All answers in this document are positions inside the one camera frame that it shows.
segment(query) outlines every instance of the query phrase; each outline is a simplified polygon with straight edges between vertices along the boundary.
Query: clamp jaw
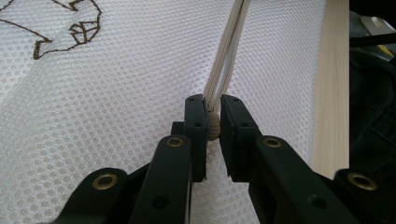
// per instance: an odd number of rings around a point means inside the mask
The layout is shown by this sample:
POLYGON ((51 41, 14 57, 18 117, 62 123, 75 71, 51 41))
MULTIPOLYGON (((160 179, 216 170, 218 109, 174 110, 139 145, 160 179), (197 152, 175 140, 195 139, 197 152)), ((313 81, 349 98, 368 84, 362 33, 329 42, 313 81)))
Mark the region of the clamp jaw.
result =
MULTIPOLYGON (((233 182, 248 182, 260 223, 395 223, 396 190, 373 176, 340 170, 317 175, 283 139, 262 135, 238 98, 221 96, 221 151, 233 182)), ((205 179, 207 112, 186 99, 151 163, 127 175, 88 175, 52 223, 189 223, 192 182, 205 179)))

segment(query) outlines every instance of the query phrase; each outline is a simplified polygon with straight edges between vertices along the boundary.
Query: wooden strip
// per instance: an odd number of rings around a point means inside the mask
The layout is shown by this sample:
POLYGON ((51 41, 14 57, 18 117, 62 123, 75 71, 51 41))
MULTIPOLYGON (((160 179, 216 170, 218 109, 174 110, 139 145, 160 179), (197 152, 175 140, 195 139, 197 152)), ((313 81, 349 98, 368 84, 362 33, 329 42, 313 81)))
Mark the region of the wooden strip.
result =
POLYGON ((328 0, 315 79, 314 171, 333 178, 349 165, 349 3, 328 0))

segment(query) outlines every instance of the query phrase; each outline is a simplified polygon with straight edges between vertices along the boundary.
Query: perforated mesh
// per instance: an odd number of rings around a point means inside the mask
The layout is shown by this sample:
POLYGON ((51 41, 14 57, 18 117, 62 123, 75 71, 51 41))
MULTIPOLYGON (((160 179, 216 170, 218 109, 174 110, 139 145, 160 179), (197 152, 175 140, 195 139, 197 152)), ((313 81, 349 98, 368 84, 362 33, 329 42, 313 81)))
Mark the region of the perforated mesh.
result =
POLYGON ((0 22, 7 37, 0 63, 1 223, 54 219, 90 172, 131 173, 149 162, 172 121, 183 119, 185 98, 203 92, 233 1, 97 4, 101 30, 90 43, 36 61, 37 37, 0 22))
MULTIPOLYGON (((33 2, 15 0, 11 6, 18 13, 36 12, 37 19, 59 20, 43 13, 55 7, 51 1, 22 7, 33 2)), ((184 99, 203 92, 233 5, 231 0, 96 3, 102 10, 100 31, 91 42, 36 61, 39 38, 0 21, 0 223, 50 221, 92 171, 116 167, 131 173, 149 162, 172 121, 183 119, 184 99)), ((312 107, 306 101, 311 103, 324 3, 283 4, 251 4, 229 93, 245 101, 264 133, 284 137, 307 159, 312 118, 306 114, 312 107), (287 76, 301 80, 296 84, 287 76), (270 92, 285 88, 290 90, 270 92), (273 100, 269 107, 262 100, 269 96, 290 105, 273 100), (302 105, 294 103, 300 100, 302 105)), ((84 12, 93 13, 89 6, 68 14, 62 27, 40 23, 38 30, 67 39, 58 30, 76 18, 85 20, 84 12)), ((0 11, 0 19, 11 9, 0 11)), ((257 223, 247 185, 227 178, 218 143, 208 147, 207 170, 208 180, 194 185, 191 223, 257 223)))
POLYGON ((285 139, 308 163, 324 6, 325 1, 252 1, 228 89, 245 102, 263 134, 285 139))

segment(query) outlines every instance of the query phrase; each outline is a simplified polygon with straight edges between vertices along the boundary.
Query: white fabric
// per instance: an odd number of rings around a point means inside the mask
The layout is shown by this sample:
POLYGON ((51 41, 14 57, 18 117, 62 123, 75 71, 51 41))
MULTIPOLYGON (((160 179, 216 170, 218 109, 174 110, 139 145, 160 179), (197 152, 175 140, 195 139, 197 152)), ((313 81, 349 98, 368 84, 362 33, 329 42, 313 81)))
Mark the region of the white fabric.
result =
MULTIPOLYGON (((131 173, 149 162, 183 119, 184 99, 203 92, 232 6, 0 1, 0 223, 51 221, 92 171, 131 173)), ((263 133, 284 137, 307 161, 323 6, 252 1, 229 88, 263 133)), ((207 170, 194 185, 191 223, 257 223, 218 142, 208 146, 207 170)))

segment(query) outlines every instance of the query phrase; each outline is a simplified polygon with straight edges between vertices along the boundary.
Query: hole in clamp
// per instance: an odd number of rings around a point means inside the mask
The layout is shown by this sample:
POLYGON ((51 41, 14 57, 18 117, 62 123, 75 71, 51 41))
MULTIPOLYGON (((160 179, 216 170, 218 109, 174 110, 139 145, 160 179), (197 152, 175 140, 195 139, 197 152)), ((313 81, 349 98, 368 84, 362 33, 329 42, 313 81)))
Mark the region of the hole in clamp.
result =
POLYGON ((169 147, 181 147, 183 146, 183 139, 181 138, 169 138, 166 140, 166 145, 169 147))
POLYGON ((281 147, 282 146, 282 143, 280 143, 280 141, 277 140, 276 138, 265 138, 264 144, 267 145, 268 147, 281 147))
POLYGON ((378 188, 375 181, 365 175, 350 173, 347 175, 347 179, 350 183, 361 189, 376 190, 378 188))
POLYGON ((99 175, 92 182, 94 189, 104 190, 110 189, 117 183, 117 176, 111 173, 99 175))

